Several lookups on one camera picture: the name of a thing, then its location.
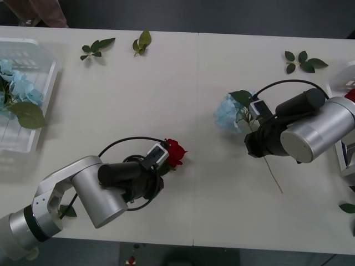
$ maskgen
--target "black cable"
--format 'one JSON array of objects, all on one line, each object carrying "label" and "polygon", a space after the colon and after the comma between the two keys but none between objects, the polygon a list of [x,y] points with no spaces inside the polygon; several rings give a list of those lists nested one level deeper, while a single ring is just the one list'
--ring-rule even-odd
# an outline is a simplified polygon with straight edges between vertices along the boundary
[{"label": "black cable", "polygon": [[275,86],[275,85],[278,85],[278,84],[281,84],[281,83],[286,83],[286,82],[299,82],[299,83],[306,83],[306,84],[309,84],[309,85],[312,85],[314,86],[316,89],[320,90],[321,92],[323,92],[324,96],[326,97],[326,99],[329,99],[329,96],[326,94],[326,92],[321,88],[319,87],[317,84],[313,83],[313,82],[310,82],[310,81],[307,81],[307,80],[302,80],[302,79],[285,79],[285,80],[280,80],[280,81],[277,81],[277,82],[274,82],[268,86],[266,86],[265,88],[259,90],[256,94],[253,95],[253,99],[257,99],[257,96],[259,94],[261,94],[264,90],[267,90],[268,88],[272,87],[272,86]]},{"label": "black cable", "polygon": [[[130,162],[130,161],[138,161],[141,162],[141,159],[144,159],[145,157],[142,155],[131,155],[128,156],[126,159],[123,160],[123,162]],[[143,205],[137,207],[137,208],[131,208],[131,209],[127,209],[128,212],[134,212],[134,211],[138,211],[139,209],[143,209],[144,207],[146,207],[156,196],[158,190],[159,190],[159,174],[158,171],[156,170],[155,166],[153,166],[154,172],[156,174],[156,184],[155,184],[155,191],[154,194],[152,195],[152,197]]]},{"label": "black cable", "polygon": [[[164,140],[159,140],[159,139],[155,139],[153,137],[126,137],[125,139],[121,139],[118,141],[115,141],[113,143],[111,143],[109,146],[107,146],[106,148],[104,148],[104,150],[102,152],[100,152],[100,154],[98,155],[98,157],[101,157],[105,152],[107,152],[108,149],[110,149],[112,146],[124,142],[124,141],[128,141],[128,140],[153,140],[156,142],[160,142],[162,144],[165,144],[165,147],[169,147],[169,144],[164,141]],[[134,160],[136,158],[142,158],[144,159],[145,157],[142,155],[131,155],[128,156],[126,159],[123,160],[123,162],[128,162],[129,160]],[[127,209],[128,212],[132,212],[132,211],[138,211],[139,209],[143,209],[144,207],[146,207],[152,200],[153,198],[156,196],[156,193],[158,192],[159,189],[159,174],[156,170],[156,168],[153,166],[154,172],[156,173],[156,187],[155,187],[155,192],[153,194],[153,196],[142,206],[139,206],[137,208],[132,208],[132,209]],[[74,201],[77,199],[78,194],[76,193],[75,196],[73,197],[72,201],[69,203],[68,207],[64,210],[64,212],[62,213],[62,215],[60,216],[61,219],[63,219],[63,217],[69,212],[69,209],[72,207],[72,205],[74,204]]]},{"label": "black cable", "polygon": [[112,146],[115,146],[118,143],[121,143],[121,142],[124,142],[124,141],[128,141],[128,140],[153,140],[153,141],[156,141],[156,142],[161,142],[161,143],[167,145],[167,147],[169,147],[169,144],[166,143],[164,140],[155,139],[153,137],[126,137],[125,139],[121,139],[121,140],[118,140],[118,141],[115,141],[115,142],[111,143],[109,146],[104,148],[104,150],[102,152],[100,152],[100,154],[98,156],[101,157]]},{"label": "black cable", "polygon": [[328,260],[326,260],[321,266],[326,265],[328,262],[330,262],[337,254],[334,254],[333,256],[331,256]]}]

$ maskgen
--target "person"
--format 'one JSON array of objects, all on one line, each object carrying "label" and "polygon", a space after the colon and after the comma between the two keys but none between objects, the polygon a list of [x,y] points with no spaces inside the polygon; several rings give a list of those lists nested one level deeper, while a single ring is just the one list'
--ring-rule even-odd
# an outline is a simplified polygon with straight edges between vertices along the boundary
[{"label": "person", "polygon": [[53,28],[68,28],[58,0],[4,0],[19,18],[19,26],[35,27],[41,20]]}]

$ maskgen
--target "small red object on floor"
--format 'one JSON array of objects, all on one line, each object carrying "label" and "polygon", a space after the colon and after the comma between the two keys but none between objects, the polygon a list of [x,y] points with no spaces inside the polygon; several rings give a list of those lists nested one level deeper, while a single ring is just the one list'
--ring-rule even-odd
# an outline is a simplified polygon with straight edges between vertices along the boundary
[{"label": "small red object on floor", "polygon": [[345,95],[345,98],[352,100],[355,103],[355,89],[352,89]]},{"label": "small red object on floor", "polygon": [[126,260],[126,264],[135,265],[135,258],[134,257],[130,257],[128,260]]}]

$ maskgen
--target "blue hydrangea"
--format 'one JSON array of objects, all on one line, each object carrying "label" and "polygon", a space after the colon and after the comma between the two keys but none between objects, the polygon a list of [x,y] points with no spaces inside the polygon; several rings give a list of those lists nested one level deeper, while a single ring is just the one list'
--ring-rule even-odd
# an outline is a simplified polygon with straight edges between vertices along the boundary
[{"label": "blue hydrangea", "polygon": [[8,60],[1,59],[0,68],[3,74],[12,74],[12,64]]},{"label": "blue hydrangea", "polygon": [[216,126],[231,132],[240,133],[241,130],[238,128],[236,119],[238,110],[242,107],[230,94],[227,94],[214,113]]},{"label": "blue hydrangea", "polygon": [[[10,83],[9,91],[16,97],[17,101],[25,101],[40,106],[43,102],[43,95],[35,87],[34,84],[27,79],[27,76],[18,70],[12,70],[12,64],[6,60],[0,60],[0,76],[3,80]],[[0,108],[4,108],[4,93],[0,91]],[[2,111],[1,115],[10,119],[14,115],[10,112]]]}]

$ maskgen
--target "flower stem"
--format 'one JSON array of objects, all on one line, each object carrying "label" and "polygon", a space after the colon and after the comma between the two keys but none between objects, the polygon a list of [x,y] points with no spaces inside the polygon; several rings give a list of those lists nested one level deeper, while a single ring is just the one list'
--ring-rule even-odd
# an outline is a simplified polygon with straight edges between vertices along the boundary
[{"label": "flower stem", "polygon": [[271,171],[271,168],[270,168],[270,165],[268,165],[268,162],[267,162],[267,160],[266,160],[265,157],[264,157],[264,160],[265,160],[265,162],[266,162],[266,164],[267,164],[268,170],[270,171],[270,174],[271,174],[272,178],[275,180],[275,183],[276,183],[276,185],[278,186],[278,189],[279,189],[280,192],[283,194],[283,191],[282,191],[280,185],[278,184],[278,182],[277,182],[275,176],[273,175],[273,173],[272,173],[272,171]]},{"label": "flower stem", "polygon": [[[253,129],[251,128],[251,126],[249,125],[249,123],[248,123],[248,126],[249,126],[251,132],[254,132]],[[280,190],[280,192],[283,194],[283,191],[282,191],[280,185],[278,184],[278,182],[277,182],[275,176],[273,175],[273,173],[272,173],[272,171],[271,171],[271,168],[270,168],[270,165],[268,164],[268,161],[266,160],[265,157],[263,157],[263,158],[264,158],[264,160],[265,160],[265,162],[266,162],[267,168],[268,168],[268,170],[270,171],[270,174],[271,174],[273,180],[275,181],[276,185],[278,186],[278,189]]]},{"label": "flower stem", "polygon": [[287,64],[287,65],[289,65],[289,64],[300,65],[301,63],[299,63],[299,62],[286,62],[286,64]]}]

